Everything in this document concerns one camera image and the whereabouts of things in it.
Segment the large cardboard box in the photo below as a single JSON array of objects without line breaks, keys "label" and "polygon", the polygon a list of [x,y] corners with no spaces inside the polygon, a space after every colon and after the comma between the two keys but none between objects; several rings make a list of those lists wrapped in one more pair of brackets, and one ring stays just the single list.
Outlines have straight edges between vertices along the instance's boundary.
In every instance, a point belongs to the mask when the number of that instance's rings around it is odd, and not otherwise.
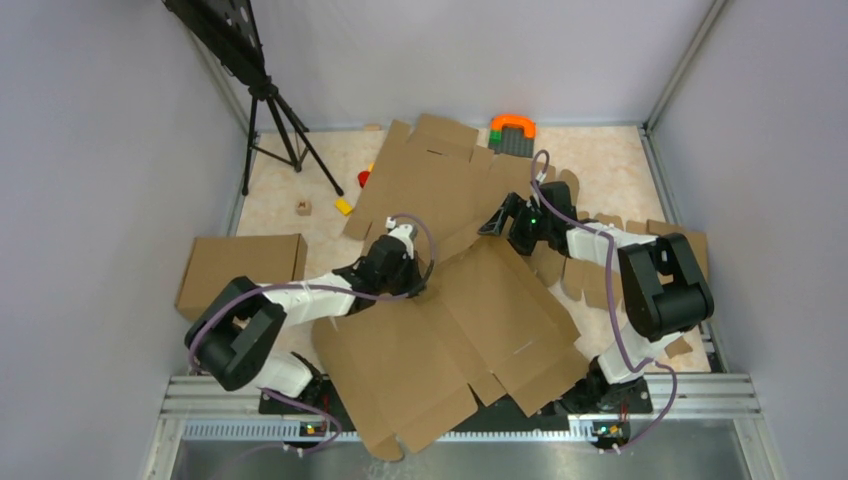
[{"label": "large cardboard box", "polygon": [[367,451],[417,453],[503,397],[531,416],[588,370],[571,315],[503,239],[439,265],[427,291],[312,330]]}]

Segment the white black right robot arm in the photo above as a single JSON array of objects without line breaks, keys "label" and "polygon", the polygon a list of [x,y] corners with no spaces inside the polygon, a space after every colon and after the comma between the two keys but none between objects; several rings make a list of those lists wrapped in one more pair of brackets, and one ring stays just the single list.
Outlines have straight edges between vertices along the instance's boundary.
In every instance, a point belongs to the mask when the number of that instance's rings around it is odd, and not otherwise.
[{"label": "white black right robot arm", "polygon": [[561,400],[570,413],[612,412],[635,391],[649,362],[713,315],[712,292],[684,234],[636,234],[580,220],[566,182],[533,181],[531,188],[529,198],[509,193],[478,233],[505,234],[523,256],[546,243],[569,260],[603,267],[607,282],[620,280],[628,323],[615,328],[613,345]]}]

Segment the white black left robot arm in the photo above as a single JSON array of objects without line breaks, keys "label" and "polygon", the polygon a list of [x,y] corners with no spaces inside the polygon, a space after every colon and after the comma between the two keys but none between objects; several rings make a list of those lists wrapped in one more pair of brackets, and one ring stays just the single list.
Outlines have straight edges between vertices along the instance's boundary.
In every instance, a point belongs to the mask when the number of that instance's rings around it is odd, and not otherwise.
[{"label": "white black left robot arm", "polygon": [[210,374],[228,392],[251,389],[282,394],[297,413],[319,404],[323,381],[301,355],[275,344],[287,327],[346,317],[377,302],[412,298],[432,273],[419,267],[415,240],[420,228],[409,216],[386,221],[386,231],[352,264],[317,278],[260,285],[232,279],[186,333],[193,370]]}]

